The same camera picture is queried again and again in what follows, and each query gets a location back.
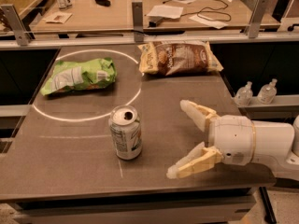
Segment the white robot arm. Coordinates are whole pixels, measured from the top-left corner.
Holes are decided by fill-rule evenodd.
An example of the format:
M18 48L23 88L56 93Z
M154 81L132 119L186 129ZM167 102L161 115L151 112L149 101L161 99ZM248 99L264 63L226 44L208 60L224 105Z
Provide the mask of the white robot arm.
M169 167L170 179L207 171L217 163L244 166L259 163L278 178L299 180L298 123L255 121L245 116L220 116L209 107L182 100L180 108L200 131L208 132L208 142Z

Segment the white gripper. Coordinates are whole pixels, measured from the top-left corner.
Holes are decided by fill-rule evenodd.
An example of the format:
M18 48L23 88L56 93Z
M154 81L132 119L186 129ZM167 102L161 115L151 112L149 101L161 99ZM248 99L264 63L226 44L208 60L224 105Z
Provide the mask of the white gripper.
M181 100L180 108L200 131L209 127L208 143L198 144L187 156L168 168L169 179L179 179L212 169L217 163L244 166L250 163L254 148L254 129L244 116L225 115L207 106Z

